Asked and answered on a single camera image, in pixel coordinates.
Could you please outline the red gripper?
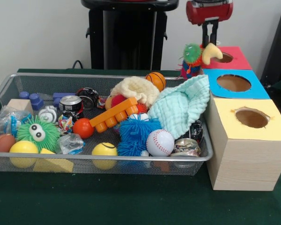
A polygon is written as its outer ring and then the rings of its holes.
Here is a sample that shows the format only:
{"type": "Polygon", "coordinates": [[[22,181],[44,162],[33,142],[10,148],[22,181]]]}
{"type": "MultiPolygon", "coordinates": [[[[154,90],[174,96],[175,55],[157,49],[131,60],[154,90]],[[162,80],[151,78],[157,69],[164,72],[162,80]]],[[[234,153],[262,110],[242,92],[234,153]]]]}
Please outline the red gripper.
{"type": "Polygon", "coordinates": [[[207,24],[203,23],[228,20],[232,12],[232,0],[189,0],[186,3],[188,21],[192,24],[202,25],[202,47],[206,47],[209,42],[216,45],[218,29],[218,23],[213,22],[209,39],[207,24]]]}

